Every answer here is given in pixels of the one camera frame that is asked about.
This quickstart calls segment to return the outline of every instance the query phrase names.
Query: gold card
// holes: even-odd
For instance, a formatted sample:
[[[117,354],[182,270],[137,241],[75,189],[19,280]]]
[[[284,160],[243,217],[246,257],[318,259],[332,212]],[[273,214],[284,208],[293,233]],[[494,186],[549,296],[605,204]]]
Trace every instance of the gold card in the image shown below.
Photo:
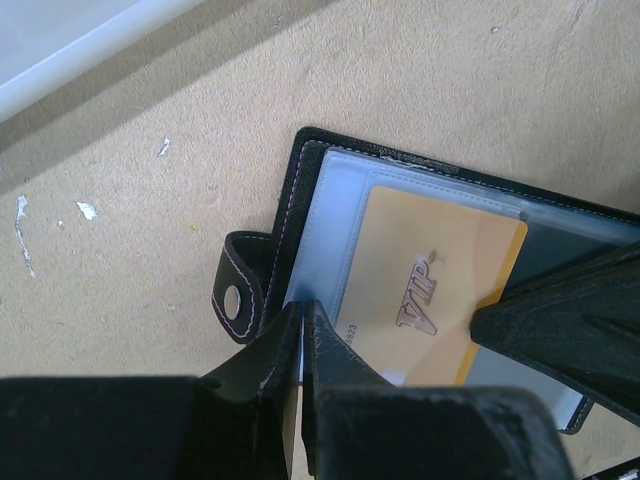
[[[375,187],[336,332],[392,383],[464,383],[471,316],[500,299],[526,234],[520,220]]]

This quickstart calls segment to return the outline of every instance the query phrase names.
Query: metal snap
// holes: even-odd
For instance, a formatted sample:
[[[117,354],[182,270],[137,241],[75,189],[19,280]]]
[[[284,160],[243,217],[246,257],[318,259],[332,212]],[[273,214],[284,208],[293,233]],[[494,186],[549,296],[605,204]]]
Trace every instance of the metal snap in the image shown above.
[[[240,290],[231,285],[224,292],[224,314],[229,320],[235,320],[240,313]]]

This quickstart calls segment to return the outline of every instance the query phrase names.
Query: white scuff mark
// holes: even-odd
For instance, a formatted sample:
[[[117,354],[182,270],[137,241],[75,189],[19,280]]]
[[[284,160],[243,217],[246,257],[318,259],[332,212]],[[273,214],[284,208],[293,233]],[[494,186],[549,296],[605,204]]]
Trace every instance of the white scuff mark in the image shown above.
[[[169,151],[169,145],[171,145],[171,139],[169,137],[164,137],[164,142],[162,143],[162,150],[158,152],[157,157],[164,157]]]
[[[98,210],[90,203],[76,202],[76,205],[87,220],[93,220],[98,216]]]
[[[278,15],[278,18],[276,18],[275,23],[271,25],[271,30],[276,30],[280,28],[280,25],[282,24],[282,20],[284,20],[284,15]]]
[[[20,245],[22,245],[22,255],[24,255],[24,260],[27,262],[27,268],[29,269],[29,275],[32,277],[36,276],[36,272],[33,271],[33,265],[31,265],[31,255],[29,255],[29,250],[27,249],[26,243],[24,243],[24,237],[22,236],[22,230],[20,230],[20,219],[22,217],[26,217],[24,213],[24,208],[29,205],[27,202],[27,197],[24,195],[20,195],[18,197],[18,213],[16,215],[16,237],[18,237],[18,241]]]

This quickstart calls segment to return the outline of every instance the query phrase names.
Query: card holder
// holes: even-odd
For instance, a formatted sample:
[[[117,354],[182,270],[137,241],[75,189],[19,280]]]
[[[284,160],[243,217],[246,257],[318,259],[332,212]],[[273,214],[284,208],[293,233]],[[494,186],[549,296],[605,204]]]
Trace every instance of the card holder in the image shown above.
[[[377,162],[381,165],[401,167],[403,175],[415,179],[416,183],[431,182],[447,185],[451,183],[460,191],[466,192],[467,200],[475,195],[480,199],[479,201],[484,199],[493,202],[492,208],[512,209],[505,214],[538,218],[536,222],[529,223],[530,234],[525,241],[529,243],[529,247],[523,248],[518,257],[516,264],[518,268],[514,268],[512,272],[505,290],[505,297],[508,297],[510,292],[517,291],[528,281],[544,277],[568,265],[580,263],[617,246],[631,243],[634,239],[640,239],[640,217],[628,212],[591,204],[321,129],[303,128],[294,141],[271,234],[234,232],[225,240],[212,301],[222,326],[236,342],[250,343],[262,335],[282,309],[286,297],[291,297],[291,292],[287,294],[291,287],[291,275],[314,201],[323,162],[328,152],[336,151],[356,156],[365,165]],[[591,225],[589,222],[597,223],[602,220],[613,232],[611,234],[613,237],[608,240],[593,241],[589,235],[546,228],[541,218],[545,216],[545,212],[550,211],[554,214],[547,215],[548,218],[545,221],[556,214],[558,218],[563,219],[580,218],[583,225],[587,226]],[[568,260],[562,258],[554,247],[554,244],[558,243],[568,246],[573,251],[571,258]],[[573,418],[564,428],[565,432],[577,431],[590,405],[589,400],[582,399]]]

